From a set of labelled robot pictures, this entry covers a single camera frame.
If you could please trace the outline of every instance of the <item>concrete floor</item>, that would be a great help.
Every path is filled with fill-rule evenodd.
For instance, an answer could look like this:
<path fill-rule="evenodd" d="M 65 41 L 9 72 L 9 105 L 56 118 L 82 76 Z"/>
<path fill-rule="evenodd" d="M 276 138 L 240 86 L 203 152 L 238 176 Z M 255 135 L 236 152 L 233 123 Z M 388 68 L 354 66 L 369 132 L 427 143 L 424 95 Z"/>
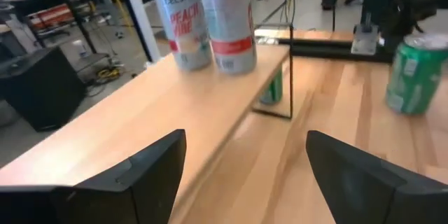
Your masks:
<path fill-rule="evenodd" d="M 283 0 L 254 0 L 254 22 L 256 24 L 260 23 L 282 2 Z M 331 12 L 323 12 L 321 10 L 321 0 L 295 0 L 295 4 L 296 16 L 294 25 L 297 29 L 331 30 L 332 15 Z M 160 17 L 154 3 L 147 7 L 147 14 L 153 26 L 161 25 Z M 338 3 L 336 30 L 352 31 L 354 25 L 359 22 L 360 18 L 361 6 L 344 6 L 343 3 Z M 436 17 L 432 17 L 425 22 L 422 22 L 421 26 L 427 31 L 448 32 L 447 20 L 448 12 L 441 10 Z M 278 21 L 280 21 L 280 12 L 274 15 L 268 22 Z M 96 26 L 88 24 L 87 28 L 91 30 L 90 35 L 98 51 L 109 53 L 118 58 L 125 65 L 126 72 L 120 79 L 107 84 L 105 90 L 97 96 L 85 98 L 73 116 L 74 118 L 124 85 L 131 79 L 131 74 L 138 74 L 144 70 L 145 56 L 134 31 L 130 34 L 130 31 L 126 27 L 123 27 L 121 29 L 124 31 L 125 37 L 117 39 L 114 36 L 116 27 L 102 25 L 99 29 L 95 29 L 97 28 Z M 47 43 L 61 44 L 66 56 L 69 60 L 73 60 L 77 58 L 77 55 L 71 51 L 72 45 L 70 42 L 76 39 L 81 39 L 82 37 L 77 28 L 70 29 L 70 32 L 70 37 L 61 36 L 55 41 L 47 41 Z M 159 44 L 159 50 L 161 55 L 169 53 L 169 47 L 164 44 Z M 14 123 L 8 126 L 0 127 L 0 167 L 14 160 L 50 134 L 52 134 L 52 132 L 35 132 L 22 118 L 18 118 Z"/>

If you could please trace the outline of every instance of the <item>wooden table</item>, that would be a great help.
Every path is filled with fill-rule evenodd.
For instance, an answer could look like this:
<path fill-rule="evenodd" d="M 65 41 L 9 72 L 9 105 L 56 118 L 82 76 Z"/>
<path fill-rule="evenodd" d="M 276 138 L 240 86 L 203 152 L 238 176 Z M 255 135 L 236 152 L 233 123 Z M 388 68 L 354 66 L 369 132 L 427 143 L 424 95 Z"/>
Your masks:
<path fill-rule="evenodd" d="M 257 31 L 257 35 L 262 34 L 287 35 Z M 295 36 L 352 39 L 351 34 L 320 31 L 297 31 Z M 426 115 L 400 115 L 384 104 L 390 71 L 385 64 L 296 57 L 293 120 L 249 113 L 228 136 L 225 132 L 235 127 L 229 121 L 243 118 L 235 113 L 235 104 L 242 110 L 242 104 L 247 106 L 251 100 L 240 95 L 224 97 L 222 87 L 239 94 L 248 92 L 252 85 L 261 86 L 261 79 L 274 73 L 275 67 L 267 66 L 267 56 L 275 57 L 277 66 L 285 57 L 281 56 L 284 48 L 259 48 L 259 52 L 258 70 L 243 76 L 238 86 L 230 76 L 213 75 L 213 79 L 205 80 L 197 72 L 181 78 L 185 75 L 162 62 L 162 77 L 150 70 L 126 84 L 0 170 L 0 184 L 75 184 L 180 126 L 187 129 L 189 145 L 179 194 L 182 200 L 177 200 L 172 224 L 334 223 L 305 152 L 308 130 L 320 130 L 397 165 L 448 182 L 447 78 L 443 78 Z M 200 81 L 208 84 L 192 84 Z M 216 81 L 220 89 L 212 85 Z M 214 98 L 205 99 L 210 92 Z M 224 98 L 230 104 L 222 102 Z M 181 116 L 167 112 L 168 106 L 182 111 Z M 215 113 L 220 111 L 214 110 L 216 107 L 226 112 Z M 212 152 L 214 158 L 207 159 L 206 153 Z"/>
<path fill-rule="evenodd" d="M 185 129 L 182 198 L 288 56 L 283 45 L 259 45 L 257 51 L 257 67 L 241 76 L 219 73 L 214 65 L 182 72 L 167 56 L 7 164 L 0 185 L 76 185 Z"/>
<path fill-rule="evenodd" d="M 324 31 L 296 31 L 295 37 L 352 39 Z M 249 115 L 171 223 L 335 223 L 309 165 L 308 130 L 448 183 L 448 77 L 426 115 L 406 116 L 384 103 L 389 72 L 386 64 L 295 57 L 294 120 Z"/>

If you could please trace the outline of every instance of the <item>can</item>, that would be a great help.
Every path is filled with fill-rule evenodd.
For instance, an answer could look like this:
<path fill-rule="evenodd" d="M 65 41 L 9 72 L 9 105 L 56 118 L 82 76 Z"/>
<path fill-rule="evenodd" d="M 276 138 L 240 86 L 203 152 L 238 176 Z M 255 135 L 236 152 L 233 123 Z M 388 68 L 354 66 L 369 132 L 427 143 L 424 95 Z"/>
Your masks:
<path fill-rule="evenodd" d="M 155 0 L 169 45 L 179 68 L 210 64 L 211 48 L 201 0 Z"/>
<path fill-rule="evenodd" d="M 76 51 L 79 54 L 79 57 L 84 58 L 88 56 L 87 48 L 85 47 L 82 40 L 75 40 L 71 42 L 71 44 L 75 47 Z"/>
<path fill-rule="evenodd" d="M 269 84 L 269 87 L 260 97 L 260 102 L 266 105 L 273 105 L 281 101 L 283 97 L 283 74 L 279 71 L 274 80 Z"/>
<path fill-rule="evenodd" d="M 244 74 L 257 63 L 251 0 L 202 0 L 220 71 Z"/>
<path fill-rule="evenodd" d="M 442 65 L 448 58 L 448 35 L 416 34 L 398 46 L 386 103 L 406 114 L 426 112 L 438 88 Z"/>

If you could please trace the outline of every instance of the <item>table leg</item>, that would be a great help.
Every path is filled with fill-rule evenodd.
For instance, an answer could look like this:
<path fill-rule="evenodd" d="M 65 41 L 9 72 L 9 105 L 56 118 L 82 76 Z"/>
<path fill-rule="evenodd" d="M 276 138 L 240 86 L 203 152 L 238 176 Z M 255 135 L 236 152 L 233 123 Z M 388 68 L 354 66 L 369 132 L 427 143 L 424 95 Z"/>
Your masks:
<path fill-rule="evenodd" d="M 112 0 L 103 0 L 104 5 L 108 9 L 109 14 L 112 17 L 112 23 L 116 26 L 115 36 L 117 36 L 119 39 L 123 37 L 123 28 L 120 27 L 120 19 L 118 15 L 118 10 L 113 4 Z"/>

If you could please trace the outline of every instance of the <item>green can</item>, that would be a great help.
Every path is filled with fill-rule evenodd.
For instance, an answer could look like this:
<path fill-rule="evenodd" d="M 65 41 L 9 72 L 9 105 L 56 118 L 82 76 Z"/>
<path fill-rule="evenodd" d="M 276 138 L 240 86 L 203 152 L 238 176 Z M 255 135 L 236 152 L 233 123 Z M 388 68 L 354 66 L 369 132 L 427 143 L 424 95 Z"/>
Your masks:
<path fill-rule="evenodd" d="M 386 103 L 406 114 L 425 113 L 448 58 L 448 35 L 416 34 L 398 46 L 387 85 Z"/>
<path fill-rule="evenodd" d="M 281 101 L 283 97 L 283 74 L 279 71 L 274 80 L 260 98 L 260 102 L 266 105 L 273 105 Z"/>

